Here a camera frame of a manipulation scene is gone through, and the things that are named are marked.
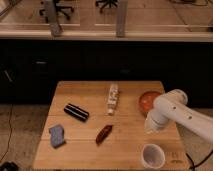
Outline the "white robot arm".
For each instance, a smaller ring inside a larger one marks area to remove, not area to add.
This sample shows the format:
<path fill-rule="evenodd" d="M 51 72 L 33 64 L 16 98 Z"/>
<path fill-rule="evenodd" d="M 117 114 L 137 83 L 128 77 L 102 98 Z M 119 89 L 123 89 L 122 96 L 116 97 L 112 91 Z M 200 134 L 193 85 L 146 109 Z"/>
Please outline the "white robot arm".
<path fill-rule="evenodd" d="M 144 129 L 147 133 L 159 132 L 172 120 L 213 144 L 213 117 L 190 109 L 187 103 L 188 96 L 180 89 L 159 95 L 152 102 Z"/>

